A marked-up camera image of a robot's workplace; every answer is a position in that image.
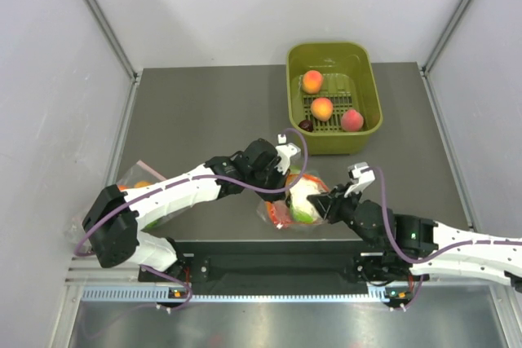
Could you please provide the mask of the fake orange yellow mango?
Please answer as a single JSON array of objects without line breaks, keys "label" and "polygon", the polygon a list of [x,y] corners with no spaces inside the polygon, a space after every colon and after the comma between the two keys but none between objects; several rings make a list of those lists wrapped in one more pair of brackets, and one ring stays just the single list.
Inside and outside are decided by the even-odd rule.
[{"label": "fake orange yellow mango", "polygon": [[289,187],[299,176],[297,174],[289,174],[285,181],[285,186]]}]

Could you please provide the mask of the clear zip bag red seal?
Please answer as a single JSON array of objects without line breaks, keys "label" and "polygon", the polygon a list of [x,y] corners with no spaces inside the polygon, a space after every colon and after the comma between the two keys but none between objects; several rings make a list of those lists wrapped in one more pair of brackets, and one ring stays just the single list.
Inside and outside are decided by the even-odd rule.
[{"label": "clear zip bag red seal", "polygon": [[313,208],[308,196],[328,193],[330,189],[317,176],[317,172],[307,171],[289,191],[283,200],[274,202],[261,201],[257,207],[257,215],[267,224],[278,230],[305,230],[325,222]]}]

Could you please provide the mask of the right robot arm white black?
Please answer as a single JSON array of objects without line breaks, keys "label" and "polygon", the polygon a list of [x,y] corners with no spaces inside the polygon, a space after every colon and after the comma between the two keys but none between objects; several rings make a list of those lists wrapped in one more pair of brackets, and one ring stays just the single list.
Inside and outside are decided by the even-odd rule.
[{"label": "right robot arm white black", "polygon": [[393,280],[411,275],[460,275],[521,291],[521,239],[464,231],[429,218],[395,214],[342,188],[307,197],[321,218],[344,222],[382,254],[378,265]]}]

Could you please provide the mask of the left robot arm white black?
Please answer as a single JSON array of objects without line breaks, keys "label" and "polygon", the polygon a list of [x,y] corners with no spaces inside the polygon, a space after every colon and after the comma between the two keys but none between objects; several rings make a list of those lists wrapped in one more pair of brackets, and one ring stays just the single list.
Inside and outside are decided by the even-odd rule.
[{"label": "left robot arm white black", "polygon": [[292,143],[274,146],[256,139],[243,151],[215,156],[175,178],[126,190],[108,186],[82,222],[91,250],[103,268],[133,262],[176,280],[184,273],[185,261],[175,242],[152,236],[146,228],[168,215],[239,194],[246,188],[263,200],[282,200],[290,162],[299,153]]}]

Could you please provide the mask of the dark fake plum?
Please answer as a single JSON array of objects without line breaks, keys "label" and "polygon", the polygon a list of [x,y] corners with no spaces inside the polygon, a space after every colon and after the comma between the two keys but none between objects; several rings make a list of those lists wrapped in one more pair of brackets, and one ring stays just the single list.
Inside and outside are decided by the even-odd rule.
[{"label": "dark fake plum", "polygon": [[299,122],[299,128],[307,131],[307,132],[313,132],[314,131],[314,125],[311,120],[305,119]]}]

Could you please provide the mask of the fake peach pink right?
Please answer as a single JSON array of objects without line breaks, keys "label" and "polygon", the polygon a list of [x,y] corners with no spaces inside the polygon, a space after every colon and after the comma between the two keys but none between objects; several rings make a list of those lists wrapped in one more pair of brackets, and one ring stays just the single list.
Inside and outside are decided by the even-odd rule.
[{"label": "fake peach pink right", "polygon": [[341,127],[346,132],[357,132],[364,125],[363,116],[355,109],[348,109],[341,117]]}]

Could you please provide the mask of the fake peach middle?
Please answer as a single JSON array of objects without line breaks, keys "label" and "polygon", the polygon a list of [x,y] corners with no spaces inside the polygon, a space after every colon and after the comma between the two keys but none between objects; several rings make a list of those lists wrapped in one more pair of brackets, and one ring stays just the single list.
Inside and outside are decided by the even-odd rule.
[{"label": "fake peach middle", "polygon": [[333,115],[334,105],[330,99],[320,97],[312,101],[310,111],[318,121],[327,122]]}]

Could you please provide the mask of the fake peach back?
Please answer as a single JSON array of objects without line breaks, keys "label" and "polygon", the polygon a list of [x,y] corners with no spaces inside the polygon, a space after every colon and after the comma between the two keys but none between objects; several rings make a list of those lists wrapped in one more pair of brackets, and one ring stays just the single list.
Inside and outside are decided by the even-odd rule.
[{"label": "fake peach back", "polygon": [[309,70],[302,78],[302,90],[310,95],[318,94],[323,84],[323,75],[317,70]]}]

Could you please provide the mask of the fake green fruit in bag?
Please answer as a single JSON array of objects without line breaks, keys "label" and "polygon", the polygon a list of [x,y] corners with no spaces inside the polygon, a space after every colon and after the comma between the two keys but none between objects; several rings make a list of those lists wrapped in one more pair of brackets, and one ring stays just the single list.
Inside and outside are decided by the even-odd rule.
[{"label": "fake green fruit in bag", "polygon": [[151,222],[147,226],[145,226],[144,230],[152,229],[159,225],[159,221]]}]

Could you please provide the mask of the olive green plastic basin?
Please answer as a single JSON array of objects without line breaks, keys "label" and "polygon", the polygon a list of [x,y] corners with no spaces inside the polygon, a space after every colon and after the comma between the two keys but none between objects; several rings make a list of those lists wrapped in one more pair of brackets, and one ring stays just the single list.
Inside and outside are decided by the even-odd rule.
[{"label": "olive green plastic basin", "polygon": [[[302,90],[305,72],[317,70],[323,75],[318,94]],[[304,136],[311,155],[353,155],[363,150],[383,123],[383,113],[366,49],[354,42],[306,42],[292,47],[286,57],[286,86],[291,125]],[[316,98],[326,97],[334,105],[327,122],[318,121],[310,111]],[[361,130],[346,132],[341,117],[348,109],[357,110],[365,122]],[[299,128],[302,120],[311,120],[313,132]]]}]

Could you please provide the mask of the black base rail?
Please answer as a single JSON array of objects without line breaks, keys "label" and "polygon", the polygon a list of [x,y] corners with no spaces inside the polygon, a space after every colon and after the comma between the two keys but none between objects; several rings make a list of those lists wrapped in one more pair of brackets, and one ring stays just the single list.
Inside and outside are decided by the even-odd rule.
[{"label": "black base rail", "polygon": [[176,278],[195,294],[349,294],[410,281],[405,268],[381,268],[381,253],[360,240],[179,241],[175,249],[177,262],[161,275],[141,268],[139,282]]}]

